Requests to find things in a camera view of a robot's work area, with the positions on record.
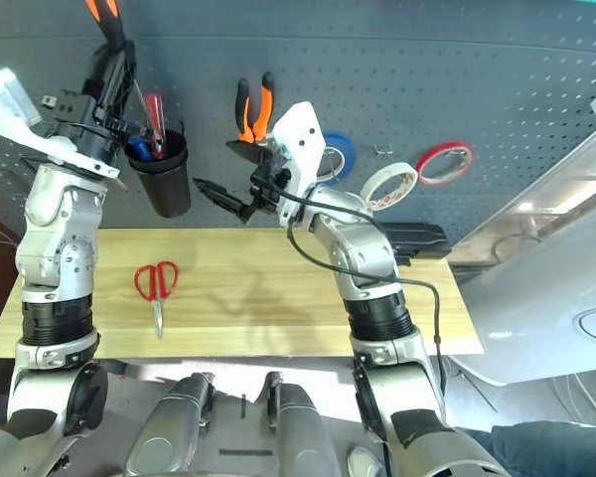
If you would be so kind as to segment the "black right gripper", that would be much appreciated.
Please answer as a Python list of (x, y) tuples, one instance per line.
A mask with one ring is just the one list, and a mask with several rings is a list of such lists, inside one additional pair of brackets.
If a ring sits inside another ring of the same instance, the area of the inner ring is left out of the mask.
[[(273, 152), (266, 146), (242, 140), (228, 141), (226, 146), (240, 158), (256, 165), (250, 175), (249, 189), (253, 208), (265, 214), (276, 214), (281, 198), (280, 191), (291, 179), (291, 172), (286, 167), (288, 158), (282, 152)], [(233, 214), (243, 223), (248, 223), (251, 219), (251, 206), (230, 194), (225, 187), (200, 178), (194, 178), (193, 183), (214, 205)]]

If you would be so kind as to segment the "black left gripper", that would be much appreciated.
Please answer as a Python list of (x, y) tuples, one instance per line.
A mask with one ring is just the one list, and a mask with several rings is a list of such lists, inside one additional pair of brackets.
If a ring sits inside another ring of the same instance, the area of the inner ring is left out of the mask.
[(66, 137), (78, 153), (112, 165), (121, 142), (115, 130), (125, 127), (123, 116), (135, 75), (132, 41), (99, 47), (91, 56), (81, 91), (61, 89), (43, 96), (53, 125), (51, 135)]

